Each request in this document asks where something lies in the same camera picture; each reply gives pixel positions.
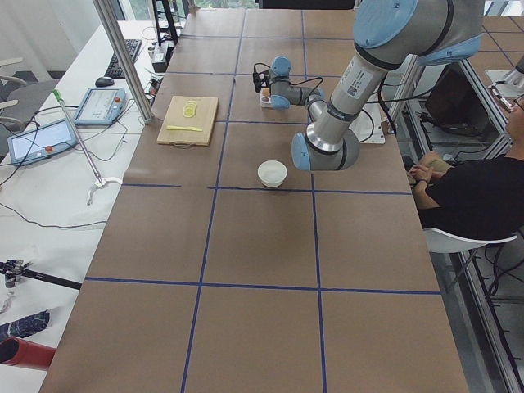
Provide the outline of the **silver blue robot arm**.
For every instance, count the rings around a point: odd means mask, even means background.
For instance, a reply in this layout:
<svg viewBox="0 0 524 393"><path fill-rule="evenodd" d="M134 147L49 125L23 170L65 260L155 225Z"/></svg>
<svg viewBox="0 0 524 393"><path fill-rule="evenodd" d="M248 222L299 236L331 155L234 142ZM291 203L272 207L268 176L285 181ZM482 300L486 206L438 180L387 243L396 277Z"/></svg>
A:
<svg viewBox="0 0 524 393"><path fill-rule="evenodd" d="M359 156L350 126L386 74L415 55L421 66L445 65L474 55L481 46L482 1L365 1L355 15L355 55L329 99L319 88L296 86L291 62L274 58L253 73L255 90L269 89L270 106L304 106L312 119L294 135L294 166L304 171L342 170Z"/></svg>

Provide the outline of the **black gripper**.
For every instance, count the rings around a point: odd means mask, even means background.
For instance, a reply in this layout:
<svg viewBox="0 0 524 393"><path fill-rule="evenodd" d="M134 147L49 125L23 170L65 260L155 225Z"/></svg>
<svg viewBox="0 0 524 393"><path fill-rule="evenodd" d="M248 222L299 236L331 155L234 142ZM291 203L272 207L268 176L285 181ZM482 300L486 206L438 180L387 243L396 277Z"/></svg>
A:
<svg viewBox="0 0 524 393"><path fill-rule="evenodd" d="M269 70L264 70L258 73L258 79L259 90L261 90L262 88L270 88L271 82L269 77Z"/></svg>

